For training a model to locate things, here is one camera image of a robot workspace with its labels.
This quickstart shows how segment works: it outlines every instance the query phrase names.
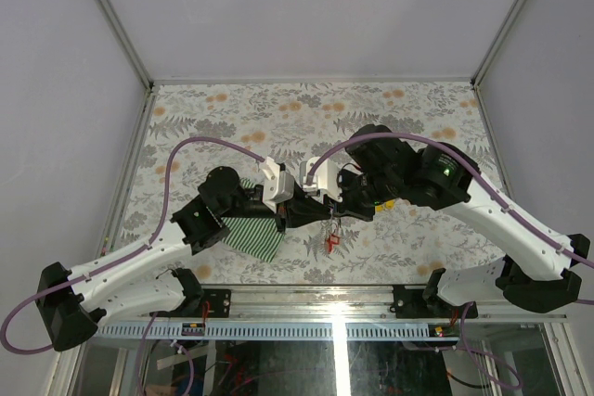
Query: white wall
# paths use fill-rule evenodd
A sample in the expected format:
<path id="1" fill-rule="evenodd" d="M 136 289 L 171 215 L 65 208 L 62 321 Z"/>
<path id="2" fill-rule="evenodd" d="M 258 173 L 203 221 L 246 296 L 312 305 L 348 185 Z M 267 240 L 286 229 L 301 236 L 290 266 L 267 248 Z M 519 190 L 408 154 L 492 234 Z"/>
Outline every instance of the white wall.
<path id="1" fill-rule="evenodd" d="M 94 0 L 0 0 L 0 317 L 49 263 L 97 251 L 143 89 Z M 35 308 L 13 343 L 48 337 Z M 0 393 L 38 396 L 54 357 L 0 348 Z"/>
<path id="2" fill-rule="evenodd" d="M 470 79 L 513 0 L 111 2 L 155 79 Z"/>
<path id="3" fill-rule="evenodd" d="M 594 4 L 530 0 L 483 85 L 484 102 L 518 201 L 545 223 L 594 240 Z M 590 254 L 594 258 L 594 247 Z M 576 268 L 594 299 L 594 271 Z M 572 307 L 594 379 L 594 308 Z"/>

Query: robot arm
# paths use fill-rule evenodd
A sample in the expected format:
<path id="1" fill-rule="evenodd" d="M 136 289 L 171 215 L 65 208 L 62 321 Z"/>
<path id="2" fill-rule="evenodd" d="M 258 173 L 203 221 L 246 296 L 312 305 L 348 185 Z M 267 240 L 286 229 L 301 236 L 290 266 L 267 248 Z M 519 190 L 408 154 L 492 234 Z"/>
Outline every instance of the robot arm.
<path id="1" fill-rule="evenodd" d="M 385 126 L 367 125 L 355 136 L 390 132 Z M 476 171 L 478 165 L 455 147 Z M 581 280 L 570 271 L 571 259 L 532 234 L 510 208 L 501 209 L 476 180 L 445 152 L 426 147 L 415 151 L 395 138 L 355 144 L 346 149 L 361 173 L 339 169 L 326 160 L 313 181 L 306 171 L 317 161 L 302 164 L 299 186 L 270 158 L 260 164 L 264 185 L 243 188 L 238 174 L 217 167 L 199 186 L 199 195 L 173 214 L 158 238 L 132 261 L 122 262 L 99 275 L 100 266 L 122 259 L 144 245 L 138 240 L 93 262 L 67 271 L 60 263 L 42 272 L 39 290 L 68 281 L 69 275 L 89 278 L 37 301 L 38 309 L 57 351 L 64 351 L 92 337 L 99 326 L 131 315 L 176 310 L 192 315 L 201 306 L 203 292 L 194 274 L 177 269 L 152 281 L 138 278 L 173 262 L 183 261 L 224 239 L 226 218 L 275 219 L 279 232 L 330 218 L 350 216 L 370 222 L 375 207 L 403 198 L 456 217 L 499 246 L 507 255 L 493 263 L 461 271 L 434 271 L 422 298 L 435 313 L 451 313 L 468 301 L 500 300 L 528 311 L 546 313 L 575 301 Z M 519 206 L 525 220 L 559 242 L 587 257 L 589 240 L 552 231 Z"/>

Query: green and white striped towel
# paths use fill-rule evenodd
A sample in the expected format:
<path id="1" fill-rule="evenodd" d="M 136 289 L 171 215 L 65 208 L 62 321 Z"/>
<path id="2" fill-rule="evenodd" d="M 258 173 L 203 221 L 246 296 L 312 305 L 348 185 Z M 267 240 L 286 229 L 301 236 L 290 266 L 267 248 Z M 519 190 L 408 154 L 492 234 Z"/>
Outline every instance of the green and white striped towel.
<path id="1" fill-rule="evenodd" d="M 244 188 L 253 187 L 249 180 L 241 180 Z M 223 218 L 223 222 L 231 230 L 225 239 L 231 248 L 250 254 L 264 262 L 272 262 L 277 255 L 278 246 L 285 237 L 277 231 L 272 218 Z"/>

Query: glass panel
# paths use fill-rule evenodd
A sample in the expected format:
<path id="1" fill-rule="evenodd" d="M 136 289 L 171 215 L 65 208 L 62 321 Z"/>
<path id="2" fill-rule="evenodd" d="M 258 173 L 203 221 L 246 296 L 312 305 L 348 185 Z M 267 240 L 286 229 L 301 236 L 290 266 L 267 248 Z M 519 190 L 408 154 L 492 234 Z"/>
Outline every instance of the glass panel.
<path id="1" fill-rule="evenodd" d="M 381 339 L 347 341 L 333 327 L 333 340 L 185 340 L 195 379 L 190 396 L 375 396 L 513 395 L 561 396 L 540 326 L 468 324 L 473 348 L 491 351 L 515 367 L 524 387 L 507 391 L 481 375 L 465 351 L 427 351 L 426 342 Z M 138 340 L 93 339 L 79 373 L 80 393 L 136 395 Z M 115 357 L 129 350 L 117 391 L 110 393 Z M 510 373 L 480 358 L 504 382 Z M 141 366 L 147 396 L 178 396 L 189 381 L 189 364 L 168 340 L 149 340 Z"/>

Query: table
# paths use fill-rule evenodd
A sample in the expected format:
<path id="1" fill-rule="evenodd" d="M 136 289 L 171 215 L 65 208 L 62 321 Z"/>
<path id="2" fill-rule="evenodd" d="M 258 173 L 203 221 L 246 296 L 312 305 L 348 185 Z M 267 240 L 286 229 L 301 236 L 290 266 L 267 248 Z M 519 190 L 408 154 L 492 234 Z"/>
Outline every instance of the table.
<path id="1" fill-rule="evenodd" d="M 224 138 L 297 173 L 302 160 L 321 155 L 371 122 L 454 144 L 501 186 L 469 83 L 160 85 L 116 248 L 154 230 L 165 162 L 184 138 Z M 349 161 L 345 152 L 333 159 Z M 221 165 L 263 182 L 254 161 L 238 152 L 202 143 L 186 147 L 173 165 L 170 215 L 196 196 L 209 170 Z M 183 266 L 205 284 L 406 284 L 426 282 L 439 267 L 467 268 L 503 255 L 466 224 L 403 200 L 377 213 L 373 223 L 342 219 L 341 245 L 331 254 L 324 246 L 327 225 L 289 230 L 271 263 L 219 243 Z"/>

